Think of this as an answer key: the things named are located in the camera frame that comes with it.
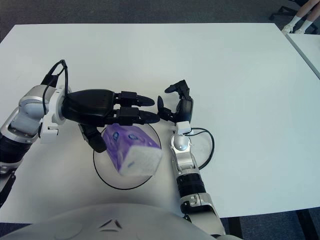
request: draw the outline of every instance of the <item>black circle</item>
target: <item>black circle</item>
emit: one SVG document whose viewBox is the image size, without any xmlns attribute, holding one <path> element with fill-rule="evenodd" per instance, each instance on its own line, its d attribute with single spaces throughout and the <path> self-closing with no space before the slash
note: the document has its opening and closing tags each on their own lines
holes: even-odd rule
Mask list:
<svg viewBox="0 0 320 240">
<path fill-rule="evenodd" d="M 159 137 L 157 131 L 156 131 L 150 124 L 148 124 L 148 125 L 153 129 L 153 131 L 155 132 L 156 136 L 158 137 L 158 140 L 159 140 L 159 143 L 160 143 L 160 149 L 162 149 L 160 137 Z M 100 174 L 99 174 L 99 172 L 98 172 L 98 170 L 97 170 L 96 163 L 95 163 L 95 150 L 93 150 L 93 156 L 92 156 L 92 157 L 93 157 L 93 166 L 94 166 L 94 169 L 95 169 L 96 174 L 99 176 L 99 178 L 100 178 L 105 184 L 107 184 L 109 187 L 111 187 L 111 188 L 113 188 L 113 189 L 117 189 L 117 190 L 132 190 L 132 189 L 136 189 L 136 188 L 142 186 L 143 184 L 145 184 L 146 182 L 148 182 L 149 179 L 152 177 L 152 176 L 150 176 L 150 177 L 149 177 L 147 180 L 145 180 L 143 183 L 139 184 L 138 186 L 131 187 L 131 188 L 119 188 L 119 187 L 116 187 L 116 186 L 112 186 L 111 184 L 107 183 L 107 182 L 100 176 Z"/>
</svg>

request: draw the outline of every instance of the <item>metal bracket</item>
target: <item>metal bracket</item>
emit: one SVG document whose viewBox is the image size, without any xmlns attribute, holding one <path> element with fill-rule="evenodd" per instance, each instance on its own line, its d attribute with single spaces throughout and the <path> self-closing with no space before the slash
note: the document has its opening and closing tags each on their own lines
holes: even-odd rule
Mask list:
<svg viewBox="0 0 320 240">
<path fill-rule="evenodd" d="M 22 143 L 22 144 L 32 144 L 37 140 L 38 135 L 31 136 L 15 128 L 12 128 L 10 125 L 12 121 L 15 119 L 15 117 L 18 115 L 18 113 L 19 113 L 19 108 L 17 107 L 11 113 L 11 115 L 5 121 L 5 123 L 2 125 L 2 127 L 0 128 L 0 132 L 2 133 L 3 136 L 5 136 L 6 138 L 12 141 Z"/>
<path fill-rule="evenodd" d="M 16 171 L 14 171 L 14 170 L 11 172 L 11 174 L 9 175 L 9 177 L 6 180 L 5 185 L 2 188 L 0 188 L 0 208 L 7 200 L 7 197 L 11 191 L 11 188 L 16 180 L 15 172 Z"/>
<path fill-rule="evenodd" d="M 49 111 L 40 121 L 40 123 L 42 123 L 40 131 L 40 142 L 42 144 L 54 142 L 59 134 L 58 126 L 62 125 L 66 120 L 61 111 L 62 103 L 65 98 L 64 94 L 64 86 L 59 86 L 50 98 Z"/>
<path fill-rule="evenodd" d="M 184 134 L 191 132 L 188 121 L 177 122 L 172 128 L 174 135 L 170 140 L 170 148 L 173 154 L 172 166 L 175 177 L 186 174 L 200 174 L 194 155 L 191 153 L 191 139 Z"/>
<path fill-rule="evenodd" d="M 191 208 L 202 208 L 207 206 L 208 210 L 194 211 L 186 214 L 192 224 L 202 229 L 210 235 L 225 235 L 225 228 L 212 203 L 211 197 L 206 192 L 195 193 L 184 196 L 180 199 L 180 204 L 189 203 Z"/>
</svg>

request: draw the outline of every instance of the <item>floor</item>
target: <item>floor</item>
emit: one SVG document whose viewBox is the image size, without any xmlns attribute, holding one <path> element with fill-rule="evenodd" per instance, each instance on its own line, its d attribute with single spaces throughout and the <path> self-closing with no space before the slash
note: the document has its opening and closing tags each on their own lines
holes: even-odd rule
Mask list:
<svg viewBox="0 0 320 240">
<path fill-rule="evenodd" d="M 271 23 L 281 5 L 298 9 L 287 0 L 0 0 L 0 42 L 16 24 Z M 273 22 L 281 29 L 290 19 Z M 309 211 L 320 235 L 320 208 Z M 228 219 L 222 222 L 229 232 Z M 240 223 L 245 240 L 305 239 L 295 211 L 243 216 Z M 24 226 L 0 223 L 0 237 Z"/>
</svg>

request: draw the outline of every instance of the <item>wire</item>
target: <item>wire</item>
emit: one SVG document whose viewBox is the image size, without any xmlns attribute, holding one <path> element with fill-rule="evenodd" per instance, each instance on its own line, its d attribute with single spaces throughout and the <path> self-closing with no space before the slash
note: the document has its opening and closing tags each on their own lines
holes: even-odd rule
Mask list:
<svg viewBox="0 0 320 240">
<path fill-rule="evenodd" d="M 198 133 L 195 133 L 195 134 L 188 134 L 188 135 L 185 135 L 185 136 L 189 136 L 189 137 L 192 137 L 192 136 L 196 136 L 196 135 L 199 135 L 199 134 L 202 134 L 202 133 L 207 133 L 210 135 L 210 138 L 211 138 L 211 142 L 212 142 L 212 148 L 211 148 L 211 152 L 209 154 L 209 157 L 208 159 L 201 165 L 199 166 L 199 170 L 203 169 L 205 166 L 207 166 L 211 159 L 212 159 L 212 156 L 214 155 L 214 152 L 215 152 L 215 139 L 214 139 L 214 136 L 211 134 L 211 132 L 209 132 L 207 129 L 205 128 L 201 128 L 201 127 L 193 127 L 191 128 L 191 130 L 202 130 L 201 132 L 198 132 Z"/>
<path fill-rule="evenodd" d="M 162 149 L 162 146 L 161 146 L 161 140 L 160 140 L 160 137 L 157 133 L 157 131 L 154 129 L 153 126 L 151 126 L 149 123 L 148 123 L 149 127 L 152 128 L 152 130 L 154 131 L 155 135 L 157 136 L 158 140 L 159 140 L 159 144 L 160 144 L 160 149 Z"/>
<path fill-rule="evenodd" d="M 57 74 L 57 76 L 59 77 L 62 72 L 64 71 L 64 97 L 66 98 L 68 96 L 68 67 L 66 64 L 65 60 L 60 60 L 58 61 L 55 65 L 53 65 L 53 67 L 50 69 L 50 71 L 47 73 L 47 76 L 52 76 L 52 74 L 54 73 L 54 71 L 56 70 L 58 65 L 62 65 L 62 70 Z M 43 114 L 46 115 L 47 114 L 47 108 L 46 108 L 46 93 L 48 88 L 50 87 L 50 85 L 54 82 L 54 78 L 51 79 L 51 81 L 47 84 L 47 86 L 45 87 L 44 91 L 43 91 L 43 95 L 42 95 L 42 106 L 43 106 Z"/>
</svg>

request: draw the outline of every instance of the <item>sneaker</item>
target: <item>sneaker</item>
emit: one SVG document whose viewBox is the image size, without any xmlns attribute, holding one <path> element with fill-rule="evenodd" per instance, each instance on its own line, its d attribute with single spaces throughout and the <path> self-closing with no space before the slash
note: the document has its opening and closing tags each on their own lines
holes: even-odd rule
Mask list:
<svg viewBox="0 0 320 240">
<path fill-rule="evenodd" d="M 292 33 L 293 30 L 294 30 L 294 26 L 295 25 L 292 25 L 292 24 L 287 24 L 283 27 L 283 29 L 281 30 L 281 32 L 284 34 L 284 35 L 287 35 L 289 33 Z"/>
<path fill-rule="evenodd" d="M 295 34 L 305 34 L 305 31 L 298 29 L 294 32 Z"/>
</svg>

